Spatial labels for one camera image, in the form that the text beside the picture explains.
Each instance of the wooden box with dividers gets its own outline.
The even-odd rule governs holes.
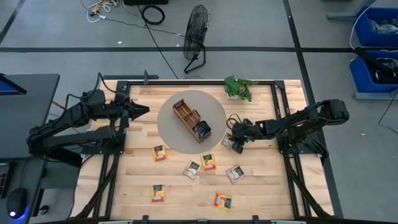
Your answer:
[[[191,109],[184,99],[174,104],[173,110],[199,143],[211,136],[211,128],[206,121],[202,121],[198,111]]]

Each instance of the wooden caddy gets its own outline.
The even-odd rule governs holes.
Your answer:
[[[195,126],[201,121],[200,115],[197,110],[191,109],[184,99],[178,101],[176,104],[173,105],[174,113],[180,118],[182,123],[189,129],[193,137],[201,143],[206,138],[211,136],[211,131],[207,132],[202,138],[199,138],[194,128]]]

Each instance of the fan stand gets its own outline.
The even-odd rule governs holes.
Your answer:
[[[196,58],[192,59],[191,62],[188,64],[188,66],[184,69],[185,74],[188,74],[188,72],[191,72],[192,70],[200,68],[200,67],[202,67],[202,66],[204,66],[206,64],[206,47],[203,44],[200,44],[200,45],[201,45],[201,48],[203,49],[203,63],[201,65],[196,66],[195,68],[188,69],[189,66],[191,66],[191,64],[195,60],[198,60],[199,58],[196,57]]]

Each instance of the black fan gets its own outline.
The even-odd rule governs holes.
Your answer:
[[[206,31],[208,28],[207,9],[200,5],[193,8],[188,21],[187,32],[184,40],[184,57],[191,62],[185,68],[184,72],[188,73],[194,69],[200,68],[206,64],[206,48],[203,45],[205,41]],[[203,49],[203,63],[195,68],[188,69],[195,60],[198,60],[200,51]]]

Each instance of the computer mouse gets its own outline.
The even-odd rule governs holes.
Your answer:
[[[27,191],[24,188],[18,188],[13,190],[7,199],[7,212],[8,215],[17,219],[21,217],[26,208],[27,203]]]

